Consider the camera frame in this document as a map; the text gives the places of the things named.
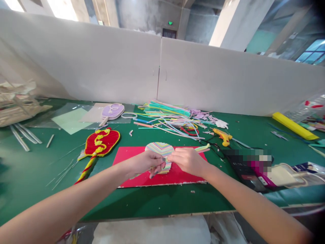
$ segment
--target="scrap paper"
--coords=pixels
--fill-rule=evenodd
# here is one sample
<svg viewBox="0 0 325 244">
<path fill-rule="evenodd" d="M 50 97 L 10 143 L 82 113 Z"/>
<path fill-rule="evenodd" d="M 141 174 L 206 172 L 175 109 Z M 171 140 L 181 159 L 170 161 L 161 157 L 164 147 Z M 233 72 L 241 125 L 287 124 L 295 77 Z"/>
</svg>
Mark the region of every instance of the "scrap paper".
<svg viewBox="0 0 325 244">
<path fill-rule="evenodd" d="M 112 103 L 95 103 L 94 106 L 79 120 L 79 122 L 92 122 L 100 123 L 102 119 L 102 111 L 108 105 Z"/>
<path fill-rule="evenodd" d="M 145 151 L 145 147 L 119 147 L 115 156 L 113 165 L 118 164 L 124 160 L 129 159 L 135 155 L 138 155 Z M 207 160 L 204 153 L 200 153 L 200 156 Z M 121 184 L 119 188 L 128 187 L 141 187 L 141 186 L 157 186 L 157 185 L 182 185 L 182 184 L 193 184 L 193 183 L 206 183 L 206 181 L 194 175 L 190 175 L 180 169 L 180 167 L 172 163 L 171 169 L 167 174 L 157 174 L 152 179 L 149 178 L 150 173 L 144 172 L 143 174 L 128 179 L 126 182 Z"/>
<path fill-rule="evenodd" d="M 80 131 L 87 126 L 90 126 L 92 122 L 79 122 L 79 120 L 87 113 L 83 108 L 72 110 L 66 114 L 59 115 L 52 118 L 62 129 L 68 132 L 70 135 Z"/>
</svg>

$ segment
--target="hand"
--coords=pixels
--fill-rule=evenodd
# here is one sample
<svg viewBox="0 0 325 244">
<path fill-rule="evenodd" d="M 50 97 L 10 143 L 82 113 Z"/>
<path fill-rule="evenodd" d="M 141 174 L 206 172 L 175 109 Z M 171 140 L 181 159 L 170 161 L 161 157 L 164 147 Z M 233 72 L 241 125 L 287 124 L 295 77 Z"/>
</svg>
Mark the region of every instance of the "hand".
<svg viewBox="0 0 325 244">
<path fill-rule="evenodd" d="M 130 179 L 146 171 L 150 172 L 149 177 L 152 179 L 161 171 L 162 168 L 165 168 L 166 166 L 165 158 L 150 150 L 129 158 L 128 160 L 124 161 L 124 164 L 130 171 Z"/>
<path fill-rule="evenodd" d="M 190 147 L 177 147 L 167 159 L 176 163 L 186 173 L 203 178 L 211 166 L 194 148 Z"/>
</svg>

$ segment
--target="green table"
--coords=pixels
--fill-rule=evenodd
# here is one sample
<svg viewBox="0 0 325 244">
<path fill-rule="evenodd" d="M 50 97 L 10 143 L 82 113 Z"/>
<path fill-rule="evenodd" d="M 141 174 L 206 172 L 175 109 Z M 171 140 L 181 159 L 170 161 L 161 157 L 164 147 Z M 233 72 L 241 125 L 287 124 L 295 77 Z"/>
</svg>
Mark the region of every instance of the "green table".
<svg viewBox="0 0 325 244">
<path fill-rule="evenodd" d="M 51 99 L 45 104 L 53 105 L 57 109 L 66 102 L 89 104 L 89 102 Z M 285 135 L 289 141 L 274 136 L 270 131 L 274 129 L 267 122 L 278 128 L 290 132 L 287 128 L 268 117 L 245 116 L 235 114 L 215 113 L 215 116 L 229 123 L 228 132 L 237 140 L 252 146 L 270 149 L 275 158 L 274 165 L 287 163 L 295 165 L 307 161 L 325 166 L 324 158 L 315 153 L 302 141 Z M 121 133 L 121 139 L 110 154 L 99 158 L 90 175 L 110 167 L 113 163 L 118 147 L 146 146 L 153 141 L 161 141 L 173 146 L 200 146 L 197 141 L 175 136 L 161 130 L 139 130 L 133 123 L 112 124 Z M 89 158 L 81 160 L 61 183 L 52 191 L 45 187 L 58 175 L 73 159 L 76 159 L 84 146 L 56 161 L 67 152 L 83 144 L 92 130 L 81 130 L 69 135 L 64 130 L 53 128 L 30 129 L 43 144 L 32 144 L 25 139 L 30 152 L 25 152 L 8 127 L 0 129 L 0 225 L 33 204 L 71 186 L 79 177 L 88 163 Z M 55 137 L 49 148 L 46 144 L 52 134 Z M 321 138 L 325 134 L 315 132 Z M 214 139 L 221 145 L 221 139 Z M 238 144 L 231 141 L 233 148 Z M 207 160 L 222 171 L 238 180 L 229 163 L 221 161 L 212 151 L 205 153 Z M 324 202 L 324 186 L 309 186 L 294 189 L 283 189 L 264 194 L 279 207 L 304 206 Z M 171 185 L 156 187 L 138 187 L 117 189 L 98 206 L 91 210 L 82 221 L 100 221 L 108 219 L 144 218 L 155 216 L 169 216 L 179 214 L 209 213 L 232 211 L 233 206 L 209 184 Z"/>
</svg>

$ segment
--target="white wall panel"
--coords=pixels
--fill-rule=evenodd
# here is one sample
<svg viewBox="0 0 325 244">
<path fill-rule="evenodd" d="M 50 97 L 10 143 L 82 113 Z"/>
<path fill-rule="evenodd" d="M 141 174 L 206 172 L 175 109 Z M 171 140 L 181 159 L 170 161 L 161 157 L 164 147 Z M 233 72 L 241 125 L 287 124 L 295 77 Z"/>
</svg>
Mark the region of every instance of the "white wall panel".
<svg viewBox="0 0 325 244">
<path fill-rule="evenodd" d="M 325 89 L 325 68 L 162 39 L 158 100 L 269 116 Z"/>
<path fill-rule="evenodd" d="M 0 10 L 0 56 L 44 96 L 143 103 L 156 98 L 156 35 Z"/>
</svg>

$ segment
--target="red board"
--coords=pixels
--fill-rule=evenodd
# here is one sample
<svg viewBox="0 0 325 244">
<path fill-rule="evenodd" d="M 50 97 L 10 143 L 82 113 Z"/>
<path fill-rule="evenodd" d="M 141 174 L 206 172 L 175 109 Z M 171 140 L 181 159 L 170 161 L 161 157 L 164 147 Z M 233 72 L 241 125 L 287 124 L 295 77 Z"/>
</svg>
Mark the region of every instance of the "red board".
<svg viewBox="0 0 325 244">
<path fill-rule="evenodd" d="M 138 155 L 145 151 L 146 147 L 120 147 L 117 151 L 113 165 L 118 164 L 124 160 L 129 159 L 135 155 Z M 204 160 L 207 160 L 204 153 L 200 154 Z M 120 187 L 140 187 L 140 186 L 155 186 L 155 185 L 178 185 L 178 184 L 190 184 L 190 183 L 206 183 L 206 181 L 194 175 L 190 175 L 182 171 L 179 166 L 172 163 L 171 169 L 167 174 L 156 175 L 152 179 L 149 178 L 150 173 L 144 172 L 143 174 L 135 177 L 134 179 L 128 179 Z"/>
</svg>

